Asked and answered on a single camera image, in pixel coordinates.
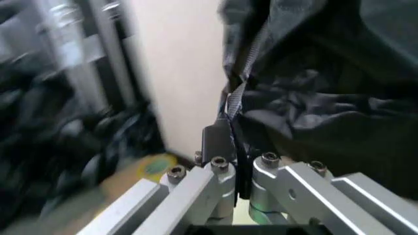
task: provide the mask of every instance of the black fabric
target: black fabric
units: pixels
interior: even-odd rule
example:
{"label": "black fabric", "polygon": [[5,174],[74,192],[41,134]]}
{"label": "black fabric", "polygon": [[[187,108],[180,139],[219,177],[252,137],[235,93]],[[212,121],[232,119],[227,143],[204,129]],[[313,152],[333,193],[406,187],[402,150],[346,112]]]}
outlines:
{"label": "black fabric", "polygon": [[230,118],[267,126],[296,161],[418,199],[417,11],[416,0],[227,0],[225,71],[231,92],[246,83]]}
{"label": "black fabric", "polygon": [[64,73],[37,58],[0,65],[0,228],[100,183],[121,158],[164,151],[148,103],[82,113]]}

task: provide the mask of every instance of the bolt head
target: bolt head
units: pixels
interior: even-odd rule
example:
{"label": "bolt head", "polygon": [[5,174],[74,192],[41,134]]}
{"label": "bolt head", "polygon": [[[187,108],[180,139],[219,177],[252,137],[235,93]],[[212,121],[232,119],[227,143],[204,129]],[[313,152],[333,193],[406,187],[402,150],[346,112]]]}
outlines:
{"label": "bolt head", "polygon": [[277,168],[279,166],[280,158],[272,152],[263,153],[261,160],[269,168]]}
{"label": "bolt head", "polygon": [[196,152],[194,152],[194,162],[197,164],[197,165],[200,165],[200,164],[202,164],[202,151],[196,151]]}
{"label": "bolt head", "polygon": [[325,177],[327,172],[327,167],[320,161],[311,161],[308,163],[308,167],[318,173],[320,176]]}
{"label": "bolt head", "polygon": [[215,173],[226,173],[228,172],[228,161],[223,157],[214,157],[210,161],[210,165],[212,166],[212,171]]}
{"label": "bolt head", "polygon": [[172,184],[178,184],[186,176],[186,168],[182,165],[176,165],[167,172],[168,181]]}

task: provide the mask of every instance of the silver metal arm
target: silver metal arm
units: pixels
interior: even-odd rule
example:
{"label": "silver metal arm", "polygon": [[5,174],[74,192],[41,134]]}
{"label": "silver metal arm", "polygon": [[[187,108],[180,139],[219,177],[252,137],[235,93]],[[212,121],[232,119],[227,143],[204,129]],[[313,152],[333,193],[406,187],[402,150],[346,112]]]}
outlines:
{"label": "silver metal arm", "polygon": [[[322,224],[333,234],[418,234],[418,210],[363,174],[334,179],[319,162],[282,166],[272,153],[253,167],[249,214],[259,224]],[[79,234],[181,235],[191,225],[230,225],[235,174],[221,157],[190,172],[176,166],[160,184],[140,180]]]}

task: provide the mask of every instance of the white wall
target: white wall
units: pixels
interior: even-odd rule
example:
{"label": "white wall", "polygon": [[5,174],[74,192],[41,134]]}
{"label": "white wall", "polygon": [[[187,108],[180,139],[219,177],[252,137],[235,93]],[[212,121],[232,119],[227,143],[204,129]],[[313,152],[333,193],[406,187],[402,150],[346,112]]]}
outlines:
{"label": "white wall", "polygon": [[220,0],[124,0],[167,148],[192,158],[226,84]]}

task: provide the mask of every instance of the black plastic bag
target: black plastic bag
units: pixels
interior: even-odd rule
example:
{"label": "black plastic bag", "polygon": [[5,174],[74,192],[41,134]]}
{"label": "black plastic bag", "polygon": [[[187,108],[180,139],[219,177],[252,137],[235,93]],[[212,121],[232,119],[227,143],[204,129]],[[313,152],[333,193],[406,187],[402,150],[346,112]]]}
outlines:
{"label": "black plastic bag", "polygon": [[418,199],[417,11],[416,0],[227,0],[237,145],[265,151],[248,127],[263,124],[280,154]]}

